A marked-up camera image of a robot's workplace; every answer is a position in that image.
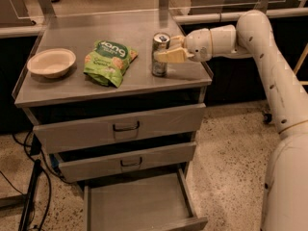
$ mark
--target white bowl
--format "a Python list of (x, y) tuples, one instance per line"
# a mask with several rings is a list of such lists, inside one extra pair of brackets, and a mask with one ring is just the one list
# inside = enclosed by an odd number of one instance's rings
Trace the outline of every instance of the white bowl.
[(33, 56), (28, 61), (27, 68), (31, 73), (54, 79), (64, 76), (75, 61), (76, 56), (70, 50), (50, 49)]

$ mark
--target can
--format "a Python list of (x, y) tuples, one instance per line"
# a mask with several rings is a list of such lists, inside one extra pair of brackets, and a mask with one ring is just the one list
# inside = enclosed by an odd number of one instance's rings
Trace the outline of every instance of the can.
[(170, 36), (166, 33), (154, 35), (152, 43), (152, 74), (163, 77), (167, 74), (167, 63), (158, 62), (154, 59), (154, 53), (159, 50), (168, 49), (170, 45)]

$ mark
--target floor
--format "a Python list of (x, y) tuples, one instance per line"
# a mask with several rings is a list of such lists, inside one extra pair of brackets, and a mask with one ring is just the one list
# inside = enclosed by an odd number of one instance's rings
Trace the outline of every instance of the floor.
[[(25, 0), (32, 14), (36, 6)], [(59, 14), (101, 12), (102, 8), (150, 9), (156, 0), (61, 0), (54, 3)], [(267, 101), (207, 107), (197, 148), (187, 175), (192, 202), (199, 217), (207, 217), (206, 231), (259, 231), (263, 185), (267, 161), (279, 138), (273, 124), (264, 124), (262, 111)], [(24, 141), (27, 133), (16, 135)], [(0, 170), (22, 191), (27, 192), (33, 163), (12, 135), (0, 135)], [(52, 199), (42, 230), (84, 230), (83, 197), (75, 185), (50, 175)], [(0, 197), (18, 194), (0, 176)], [(31, 228), (39, 226), (48, 198), (47, 179), (38, 180), (35, 213)], [(0, 231), (17, 230), (22, 207), (0, 210)]]

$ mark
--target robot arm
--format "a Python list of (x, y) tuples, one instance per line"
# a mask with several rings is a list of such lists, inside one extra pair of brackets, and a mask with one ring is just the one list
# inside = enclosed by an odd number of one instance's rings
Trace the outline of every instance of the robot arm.
[(282, 139), (269, 158), (260, 230), (308, 230), (308, 95), (279, 51), (266, 15), (249, 11), (236, 28), (196, 30), (176, 41), (172, 57), (168, 50), (154, 57), (169, 63), (253, 57)]

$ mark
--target chip bag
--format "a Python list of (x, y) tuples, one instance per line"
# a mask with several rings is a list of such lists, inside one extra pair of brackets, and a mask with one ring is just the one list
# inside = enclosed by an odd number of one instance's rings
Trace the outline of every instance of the chip bag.
[(106, 40), (98, 40), (94, 46), (94, 50), (85, 57), (84, 73), (100, 85), (113, 84), (118, 88), (138, 52), (129, 46)]

